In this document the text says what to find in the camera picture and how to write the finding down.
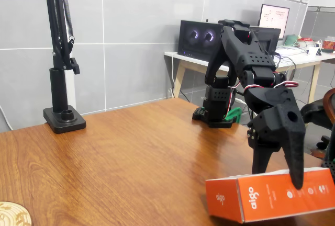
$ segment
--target monitor screen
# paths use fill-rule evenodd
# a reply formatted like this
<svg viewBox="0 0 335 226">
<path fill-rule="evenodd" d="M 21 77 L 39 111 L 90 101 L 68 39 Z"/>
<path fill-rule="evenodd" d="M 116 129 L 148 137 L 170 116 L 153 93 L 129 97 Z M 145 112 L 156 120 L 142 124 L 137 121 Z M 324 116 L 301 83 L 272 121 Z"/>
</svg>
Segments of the monitor screen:
<svg viewBox="0 0 335 226">
<path fill-rule="evenodd" d="M 281 29 L 279 39 L 284 38 L 289 8 L 262 5 L 260 27 Z"/>
</svg>

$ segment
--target orange cardboard box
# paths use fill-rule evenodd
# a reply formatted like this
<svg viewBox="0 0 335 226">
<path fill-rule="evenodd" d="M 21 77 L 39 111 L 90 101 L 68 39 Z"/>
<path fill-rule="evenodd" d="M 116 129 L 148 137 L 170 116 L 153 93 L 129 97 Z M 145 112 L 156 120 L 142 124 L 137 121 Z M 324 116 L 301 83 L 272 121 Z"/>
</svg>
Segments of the orange cardboard box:
<svg viewBox="0 0 335 226">
<path fill-rule="evenodd" d="M 294 188 L 288 170 L 206 180 L 212 216 L 253 222 L 335 208 L 335 185 L 328 168 L 304 169 L 304 185 Z"/>
</svg>

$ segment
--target wooden desk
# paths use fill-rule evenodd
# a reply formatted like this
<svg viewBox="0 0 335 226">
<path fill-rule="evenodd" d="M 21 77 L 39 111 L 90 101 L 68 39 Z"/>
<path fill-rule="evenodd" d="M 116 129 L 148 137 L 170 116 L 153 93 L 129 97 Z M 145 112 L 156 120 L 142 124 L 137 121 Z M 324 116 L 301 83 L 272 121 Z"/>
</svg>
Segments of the wooden desk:
<svg viewBox="0 0 335 226">
<path fill-rule="evenodd" d="M 237 225 L 208 215 L 205 180 L 251 173 L 247 129 L 210 129 L 195 108 L 169 99 L 85 116 L 86 129 L 65 134 L 1 133 L 0 201 L 26 207 L 34 226 Z M 305 154 L 306 167 L 320 162 Z M 280 151 L 268 171 L 283 168 Z M 259 224 L 334 221 L 328 211 Z"/>
<path fill-rule="evenodd" d="M 200 73 L 206 73 L 207 71 L 208 62 L 206 61 L 182 56 L 182 55 L 177 54 L 176 52 L 165 52 L 164 55 L 169 56 L 169 57 L 173 56 L 173 58 L 180 60 L 178 70 L 177 70 L 176 80 L 175 80 L 176 83 L 173 88 L 173 94 L 176 98 L 178 98 L 179 96 L 179 91 L 182 86 L 185 69 L 190 69 L 190 70 L 200 72 Z M 296 63 L 297 69 L 308 67 L 308 66 L 313 66 L 312 79 L 311 79 L 310 90 L 309 90 L 309 95 L 308 95 L 308 103 L 312 103 L 314 101 L 314 94 L 315 94 L 315 90 L 317 86 L 321 63 L 322 62 L 335 63 L 335 60 L 334 60 L 335 54 L 324 52 L 322 53 L 322 56 L 308 56 L 308 54 L 306 53 L 299 53 L 296 55 L 290 55 L 289 57 L 294 61 L 294 63 Z M 278 63 L 279 59 L 275 57 L 274 62 Z M 286 72 L 289 69 L 291 70 L 294 69 L 294 66 L 290 60 L 286 59 L 286 61 L 281 60 L 277 71 Z M 222 65 L 216 75 L 219 77 L 227 76 L 228 71 L 229 71 L 229 68 L 227 66 Z"/>
</svg>

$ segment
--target chair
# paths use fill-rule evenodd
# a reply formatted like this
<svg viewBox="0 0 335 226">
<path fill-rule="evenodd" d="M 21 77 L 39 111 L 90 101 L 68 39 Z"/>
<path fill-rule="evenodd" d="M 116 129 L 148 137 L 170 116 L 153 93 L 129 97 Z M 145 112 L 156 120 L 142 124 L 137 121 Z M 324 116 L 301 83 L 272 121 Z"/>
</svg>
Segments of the chair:
<svg viewBox="0 0 335 226">
<path fill-rule="evenodd" d="M 326 92 L 323 99 L 306 104 L 300 112 L 306 124 L 313 123 L 317 126 L 327 128 L 332 130 L 333 134 L 333 130 L 335 130 L 333 127 L 335 123 L 335 88 Z M 327 136 L 322 136 L 321 140 L 322 142 L 317 143 L 317 147 L 322 150 L 327 149 L 327 152 L 324 154 L 320 151 L 313 150 L 311 154 L 320 158 L 323 158 L 323 156 L 332 158 L 334 156 L 332 158 L 333 160 L 335 158 L 335 149 L 333 149 L 333 147 L 335 147 L 334 143 L 330 143 L 331 138 Z"/>
</svg>

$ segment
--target red and white wire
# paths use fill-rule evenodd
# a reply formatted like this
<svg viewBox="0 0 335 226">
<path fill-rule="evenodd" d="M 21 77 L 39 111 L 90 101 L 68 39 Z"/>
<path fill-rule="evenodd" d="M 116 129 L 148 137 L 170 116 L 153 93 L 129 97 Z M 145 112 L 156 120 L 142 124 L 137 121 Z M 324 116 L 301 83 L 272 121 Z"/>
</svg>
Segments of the red and white wire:
<svg viewBox="0 0 335 226">
<path fill-rule="evenodd" d="M 240 83 L 241 83 L 241 82 L 237 83 L 236 86 L 228 86 L 228 87 L 229 87 L 229 88 L 236 88 L 236 87 L 238 87 L 238 86 L 240 85 Z"/>
<path fill-rule="evenodd" d="M 237 83 L 236 86 L 228 86 L 229 88 L 231 88 L 231 91 L 230 91 L 229 104 L 228 104 L 228 109 L 227 109 L 227 113 L 226 113 L 225 118 L 228 116 L 228 113 L 229 113 L 229 108 L 230 108 L 231 99 L 232 99 L 232 91 L 233 91 L 234 88 L 238 87 L 239 85 L 240 85 L 240 82 Z"/>
<path fill-rule="evenodd" d="M 230 91 L 229 104 L 228 104 L 228 109 L 227 109 L 227 113 L 226 113 L 225 119 L 226 119 L 226 117 L 228 116 L 228 113 L 229 113 L 229 108 L 230 108 L 230 104 L 231 104 L 231 99 L 232 99 L 232 90 Z"/>
<path fill-rule="evenodd" d="M 296 81 L 283 81 L 281 83 L 279 83 L 278 85 L 275 85 L 273 88 L 276 88 L 278 86 L 284 85 L 286 87 L 297 87 L 299 86 L 299 83 Z"/>
<path fill-rule="evenodd" d="M 251 88 L 251 87 L 261 87 L 261 88 L 264 88 L 263 86 L 260 86 L 260 85 L 257 85 L 257 84 L 252 84 L 252 85 L 248 85 L 244 88 L 244 92 L 245 90 L 247 90 L 248 88 Z"/>
</svg>

